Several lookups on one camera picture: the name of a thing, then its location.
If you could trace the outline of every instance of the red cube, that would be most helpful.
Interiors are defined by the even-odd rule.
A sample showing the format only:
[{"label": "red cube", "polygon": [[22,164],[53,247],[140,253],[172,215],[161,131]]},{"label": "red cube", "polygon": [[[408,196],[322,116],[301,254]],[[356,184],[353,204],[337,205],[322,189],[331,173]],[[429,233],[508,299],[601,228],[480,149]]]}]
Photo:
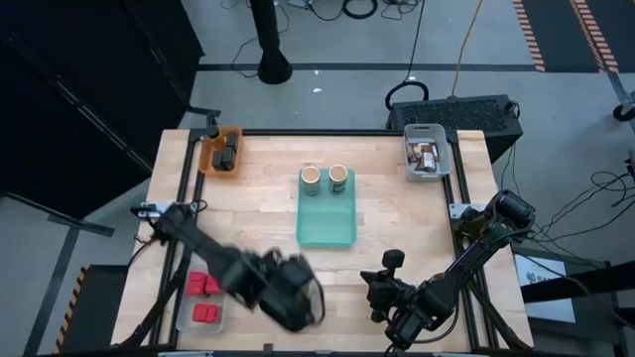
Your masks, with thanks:
[{"label": "red cube", "polygon": [[205,290],[206,273],[191,272],[186,285],[186,295],[190,297],[201,296]]},{"label": "red cube", "polygon": [[195,322],[214,323],[218,319],[218,306],[213,303],[197,303],[191,319]]},{"label": "red cube", "polygon": [[205,280],[205,293],[206,294],[220,293],[220,286],[218,285],[218,281],[213,276],[207,276],[207,280]]}]

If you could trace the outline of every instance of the orange striped tape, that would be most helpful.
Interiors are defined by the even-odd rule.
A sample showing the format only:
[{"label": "orange striped tape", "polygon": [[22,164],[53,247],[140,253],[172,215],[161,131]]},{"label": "orange striped tape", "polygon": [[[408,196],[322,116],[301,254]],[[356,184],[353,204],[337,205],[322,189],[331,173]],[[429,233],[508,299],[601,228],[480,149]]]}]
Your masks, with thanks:
[{"label": "orange striped tape", "polygon": [[536,42],[536,37],[534,37],[532,26],[529,23],[529,19],[527,19],[527,13],[525,12],[525,6],[523,6],[522,0],[514,0],[514,9],[516,9],[520,28],[523,30],[523,35],[525,35],[525,41],[527,41],[529,53],[532,56],[536,70],[545,71],[545,61],[543,60],[543,55],[540,53],[540,49],[538,48],[538,43]]},{"label": "orange striped tape", "polygon": [[608,71],[617,73],[619,71],[617,61],[611,52],[611,48],[604,39],[599,26],[597,26],[593,14],[591,14],[586,4],[586,0],[569,1],[600,70],[606,70],[608,68]]},{"label": "orange striped tape", "polygon": [[72,317],[72,310],[77,305],[77,298],[79,298],[79,292],[81,292],[81,285],[83,284],[83,279],[86,277],[88,268],[90,268],[90,266],[81,267],[81,269],[79,270],[79,274],[77,275],[77,279],[75,280],[75,286],[72,289],[72,294],[70,295],[68,308],[66,309],[66,313],[63,315],[62,327],[60,327],[60,332],[58,332],[58,339],[56,340],[56,346],[53,349],[54,354],[60,354],[62,351],[62,347],[64,346],[64,337],[66,333],[68,332],[68,327],[70,325],[70,318]]}]

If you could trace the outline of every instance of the orange tray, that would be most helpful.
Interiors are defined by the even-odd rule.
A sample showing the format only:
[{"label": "orange tray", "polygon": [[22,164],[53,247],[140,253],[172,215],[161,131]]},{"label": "orange tray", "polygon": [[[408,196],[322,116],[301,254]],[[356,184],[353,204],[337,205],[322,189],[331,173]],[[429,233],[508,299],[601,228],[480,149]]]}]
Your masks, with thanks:
[{"label": "orange tray", "polygon": [[204,173],[210,178],[219,179],[236,179],[238,177],[238,171],[240,169],[240,158],[245,147],[245,142],[242,136],[242,129],[240,127],[232,126],[219,126],[218,130],[222,136],[227,136],[229,133],[238,134],[238,150],[236,151],[236,161],[234,162],[234,170],[228,172],[220,172],[214,169],[211,165],[211,158],[214,156],[216,148],[211,145],[211,139],[205,137],[202,141],[202,147],[200,148],[200,159],[198,160],[198,170]]}]

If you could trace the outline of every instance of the teal tray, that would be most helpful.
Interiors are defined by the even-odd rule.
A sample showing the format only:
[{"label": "teal tray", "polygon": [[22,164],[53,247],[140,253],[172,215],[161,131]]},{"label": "teal tray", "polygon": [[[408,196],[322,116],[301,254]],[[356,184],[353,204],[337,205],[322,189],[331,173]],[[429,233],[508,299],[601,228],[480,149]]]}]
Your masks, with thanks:
[{"label": "teal tray", "polygon": [[355,172],[348,170],[346,189],[328,191],[328,169],[319,169],[319,193],[307,195],[298,174],[298,225],[296,238],[301,246],[347,247],[357,239],[355,214]]}]

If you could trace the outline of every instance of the gray floor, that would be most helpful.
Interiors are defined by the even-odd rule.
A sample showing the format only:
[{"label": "gray floor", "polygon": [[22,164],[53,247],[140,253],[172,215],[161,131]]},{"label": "gray floor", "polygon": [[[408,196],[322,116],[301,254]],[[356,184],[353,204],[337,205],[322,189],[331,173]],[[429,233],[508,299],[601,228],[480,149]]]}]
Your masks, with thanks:
[{"label": "gray floor", "polygon": [[[201,63],[229,63],[240,44],[254,36],[250,11],[243,0],[231,10],[215,0],[187,0],[184,5],[207,56]],[[363,8],[366,4],[352,6]],[[416,55],[419,63],[455,63],[476,0],[428,0]],[[325,17],[337,12],[339,1],[317,0]],[[402,22],[374,16],[366,21],[342,17],[318,21],[307,11],[286,7],[290,31],[281,36],[291,62],[407,62],[414,39],[417,12]],[[279,11],[280,26],[284,18]],[[511,0],[485,0],[467,47],[465,63],[527,64],[531,58],[513,14]],[[247,46],[238,63],[257,63],[260,50]],[[196,76],[190,103],[222,110],[219,121],[251,128],[381,128],[387,110],[385,93],[403,80],[404,71],[296,70],[292,79],[268,86],[231,71],[203,71]],[[431,98],[450,95],[453,72],[415,71],[412,76],[431,89]],[[621,74],[624,86],[635,89],[635,74]],[[549,222],[561,206],[589,188],[597,171],[624,172],[626,150],[635,146],[628,124],[610,117],[617,97],[605,74],[538,72],[462,72],[459,96],[507,93],[521,104],[525,135],[517,144],[515,174],[520,191],[538,209],[539,222]],[[395,100],[415,100],[417,90]],[[186,114],[182,127],[203,125],[200,116]],[[499,183],[507,157],[494,165]],[[511,166],[505,187],[513,188]],[[87,217],[116,229],[111,238],[82,232],[51,315],[40,352],[51,352],[62,322],[73,281],[85,264],[125,264],[131,255],[138,222],[128,207],[143,200],[144,182]],[[552,229],[552,236],[601,224],[624,204],[611,207],[616,192],[599,193]],[[596,260],[632,260],[634,210],[600,231],[564,239],[563,246]],[[8,198],[0,200],[0,227],[5,249],[0,268],[6,287],[0,293],[0,345],[5,355],[20,355],[64,242],[66,228],[46,221],[47,215]],[[621,294],[622,305],[635,305],[635,295]],[[629,338],[635,336],[629,331]],[[535,333],[537,347],[581,355],[610,355],[606,345],[589,344]]]}]

